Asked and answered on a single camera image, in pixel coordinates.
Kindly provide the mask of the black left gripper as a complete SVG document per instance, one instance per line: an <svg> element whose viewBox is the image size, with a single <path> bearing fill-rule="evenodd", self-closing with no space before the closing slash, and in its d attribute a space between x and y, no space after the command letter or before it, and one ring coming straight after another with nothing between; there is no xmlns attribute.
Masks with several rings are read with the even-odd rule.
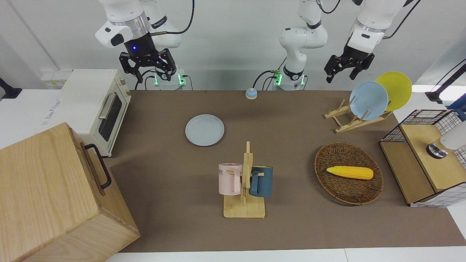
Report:
<svg viewBox="0 0 466 262"><path fill-rule="evenodd" d="M331 83L334 76L343 70L343 66L354 66L349 77L354 80L356 76L363 70L367 70L375 55L374 53L366 53L361 50L357 50L346 44L343 48L343 54L341 57L332 55L324 67L324 71L327 75L327 83Z"/></svg>

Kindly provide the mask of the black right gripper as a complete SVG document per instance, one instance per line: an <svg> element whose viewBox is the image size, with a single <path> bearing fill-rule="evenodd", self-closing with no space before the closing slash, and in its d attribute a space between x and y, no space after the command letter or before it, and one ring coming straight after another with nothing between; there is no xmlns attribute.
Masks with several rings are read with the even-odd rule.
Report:
<svg viewBox="0 0 466 262"><path fill-rule="evenodd" d="M126 52L121 52L119 61L126 74L137 78L137 83L143 82L140 67L156 67L163 70L161 78L170 81L176 73L177 67L174 58L168 48L157 50L149 33L124 43Z"/></svg>

